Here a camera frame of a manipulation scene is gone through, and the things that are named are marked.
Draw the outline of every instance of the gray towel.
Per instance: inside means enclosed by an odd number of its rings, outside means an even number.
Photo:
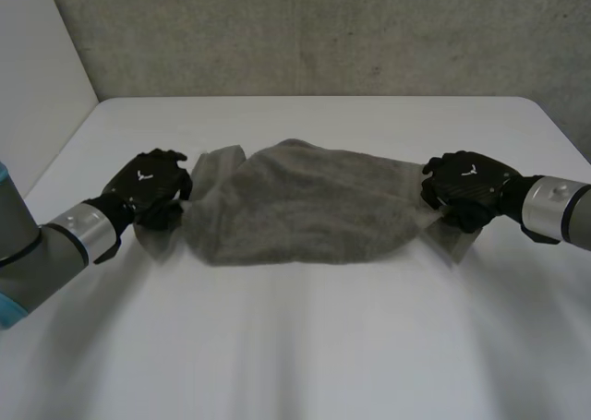
[[[371,261],[425,230],[458,260],[476,235],[439,222],[421,168],[293,139],[248,159],[223,148],[195,166],[183,235],[212,265]]]

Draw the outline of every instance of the white wall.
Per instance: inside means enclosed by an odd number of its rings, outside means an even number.
[[[22,194],[96,104],[54,0],[0,0],[0,160]]]

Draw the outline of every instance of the table surface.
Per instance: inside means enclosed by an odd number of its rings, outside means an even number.
[[[474,150],[522,174],[591,166],[520,98],[116,99],[27,197],[39,222],[156,147],[247,154],[285,138],[410,162]],[[182,240],[151,258],[128,230],[0,334],[0,417],[588,418],[591,254],[499,218],[460,265],[417,239],[380,262],[213,268]]]

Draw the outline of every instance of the concrete wall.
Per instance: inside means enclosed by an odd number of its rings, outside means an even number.
[[[591,156],[591,0],[56,0],[100,99],[518,95]]]

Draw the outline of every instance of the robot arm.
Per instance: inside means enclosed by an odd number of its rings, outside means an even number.
[[[494,217],[507,215],[538,243],[565,241],[591,250],[591,185],[537,175],[474,152],[445,154],[423,171],[421,196],[444,221],[472,233]]]
[[[0,164],[0,329],[8,329],[76,277],[90,263],[112,258],[132,223],[171,230],[191,180],[182,154],[140,154],[105,187],[51,222],[38,226]]]

